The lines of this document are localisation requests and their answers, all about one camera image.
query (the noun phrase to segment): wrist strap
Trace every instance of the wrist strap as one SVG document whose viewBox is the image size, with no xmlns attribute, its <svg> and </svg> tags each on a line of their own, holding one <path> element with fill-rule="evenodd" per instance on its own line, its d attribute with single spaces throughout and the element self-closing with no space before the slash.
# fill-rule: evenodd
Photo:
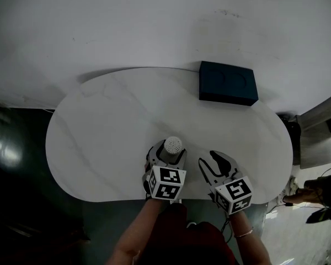
<svg viewBox="0 0 331 265">
<path fill-rule="evenodd" d="M 241 237 L 244 237 L 244 236 L 247 236 L 247 235 L 250 235 L 252 232 L 253 232 L 253 229 L 254 228 L 252 228 L 250 231 L 248 231 L 247 233 L 245 233 L 245 234 L 243 234 L 243 235 L 240 235 L 240 236 L 234 236 L 236 239 L 238 239 L 238 238 L 241 238 Z"/>
</svg>

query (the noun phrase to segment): marble tabletop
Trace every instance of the marble tabletop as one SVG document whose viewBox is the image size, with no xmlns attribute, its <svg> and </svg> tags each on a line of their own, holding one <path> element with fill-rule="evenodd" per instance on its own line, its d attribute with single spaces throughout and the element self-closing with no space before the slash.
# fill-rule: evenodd
<svg viewBox="0 0 331 265">
<path fill-rule="evenodd" d="M 136 68 L 94 78 L 55 110 L 46 135 L 50 171 L 68 194 L 90 202 L 144 199 L 146 153 L 169 136 L 188 151 L 179 198 L 209 199 L 198 168 L 210 150 L 234 158 L 253 185 L 252 202 L 284 188 L 292 168 L 289 134 L 265 104 L 199 100 L 199 74 Z"/>
</svg>

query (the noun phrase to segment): shoe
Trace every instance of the shoe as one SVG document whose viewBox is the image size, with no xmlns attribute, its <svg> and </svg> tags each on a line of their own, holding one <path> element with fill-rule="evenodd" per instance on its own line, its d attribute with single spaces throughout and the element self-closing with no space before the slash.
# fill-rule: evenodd
<svg viewBox="0 0 331 265">
<path fill-rule="evenodd" d="M 299 189 L 298 180 L 297 180 L 296 177 L 291 177 L 290 178 L 289 187 L 290 187 L 289 195 L 296 194 L 297 189 Z"/>
<path fill-rule="evenodd" d="M 285 205 L 286 203 L 283 201 L 283 197 L 287 195 L 286 190 L 282 190 L 282 192 L 277 196 L 277 206 Z"/>
<path fill-rule="evenodd" d="M 197 223 L 195 223 L 195 222 L 188 222 L 188 224 L 186 225 L 186 228 L 190 227 L 191 225 L 197 225 Z"/>
</svg>

